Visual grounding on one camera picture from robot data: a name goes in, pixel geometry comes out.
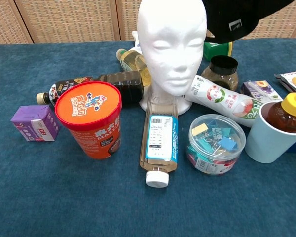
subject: plastic container of binder clips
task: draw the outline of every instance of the plastic container of binder clips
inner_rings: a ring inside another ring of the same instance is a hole
[[[232,169],[245,144],[242,128],[221,115],[196,118],[189,129],[187,158],[193,166],[210,175],[221,175]]]

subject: white bottle cap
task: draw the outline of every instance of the white bottle cap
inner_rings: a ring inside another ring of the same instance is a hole
[[[47,103],[44,100],[44,93],[37,94],[36,101],[38,102],[39,105],[47,105]]]
[[[126,49],[120,48],[117,52],[116,52],[116,57],[117,59],[120,61],[120,58],[122,56],[122,54],[127,51]]]
[[[154,188],[164,188],[169,184],[169,174],[162,171],[148,171],[146,173],[146,184]]]

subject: glass jar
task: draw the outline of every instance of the glass jar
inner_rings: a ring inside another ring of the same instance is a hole
[[[228,90],[235,91],[239,78],[237,74],[238,62],[225,55],[214,56],[210,65],[202,72],[203,77]]]

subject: beige wall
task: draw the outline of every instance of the beige wall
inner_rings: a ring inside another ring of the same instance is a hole
[[[0,0],[0,44],[133,40],[141,0]],[[296,0],[246,39],[296,37]]]

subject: blue tablecloth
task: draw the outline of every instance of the blue tablecloth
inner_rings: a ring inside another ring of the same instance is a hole
[[[191,122],[211,109],[194,104],[179,116],[178,169],[164,189],[148,187],[139,166],[145,117],[139,105],[123,108],[122,146],[106,160],[88,158],[63,127],[55,142],[37,143],[11,124],[19,106],[35,105],[36,94],[56,81],[121,71],[115,53],[132,46],[0,46],[0,237],[296,237],[296,154],[261,164],[243,152],[217,177],[185,157]],[[274,74],[296,71],[296,39],[238,40],[233,57],[241,82],[267,80],[285,97]],[[207,65],[204,59],[199,74]]]

